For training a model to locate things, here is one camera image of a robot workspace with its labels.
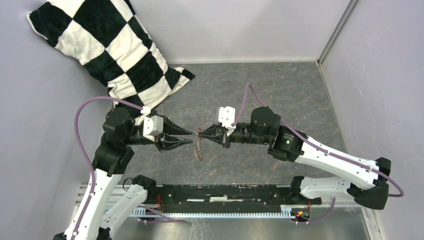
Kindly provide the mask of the keyring loop with red tag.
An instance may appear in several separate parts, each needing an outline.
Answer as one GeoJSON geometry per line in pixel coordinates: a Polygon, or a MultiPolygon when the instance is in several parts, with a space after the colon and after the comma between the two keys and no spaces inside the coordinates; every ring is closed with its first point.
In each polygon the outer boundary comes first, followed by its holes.
{"type": "Polygon", "coordinates": [[[199,133],[202,131],[201,128],[195,132],[196,141],[193,147],[194,156],[198,161],[202,161],[204,159],[204,149],[202,144],[202,138],[199,137],[199,133]]]}

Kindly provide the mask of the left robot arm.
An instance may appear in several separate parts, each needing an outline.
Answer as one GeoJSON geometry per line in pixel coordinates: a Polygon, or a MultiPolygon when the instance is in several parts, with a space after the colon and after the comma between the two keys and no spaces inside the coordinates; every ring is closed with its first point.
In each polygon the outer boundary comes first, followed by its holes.
{"type": "Polygon", "coordinates": [[[134,156],[132,145],[155,145],[158,151],[170,151],[192,140],[183,129],[155,111],[141,125],[136,125],[126,108],[110,110],[103,123],[100,145],[93,161],[89,186],[71,224],[55,240],[111,240],[124,221],[142,203],[151,204],[157,198],[156,181],[139,175],[135,177],[123,197],[106,210],[115,186],[122,178],[134,156]]]}

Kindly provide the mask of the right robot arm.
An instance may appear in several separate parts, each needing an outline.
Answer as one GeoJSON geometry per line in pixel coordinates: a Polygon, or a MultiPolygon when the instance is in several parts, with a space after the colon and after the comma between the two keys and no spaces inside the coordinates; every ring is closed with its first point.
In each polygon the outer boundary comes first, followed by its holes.
{"type": "Polygon", "coordinates": [[[281,124],[281,117],[269,107],[257,107],[248,123],[236,123],[233,107],[219,107],[217,123],[198,133],[200,138],[224,148],[232,143],[266,145],[274,159],[309,165],[333,174],[332,177],[295,176],[287,198],[302,204],[320,198],[352,199],[362,207],[383,210],[389,198],[391,161],[361,159],[316,141],[306,134],[281,124]]]}

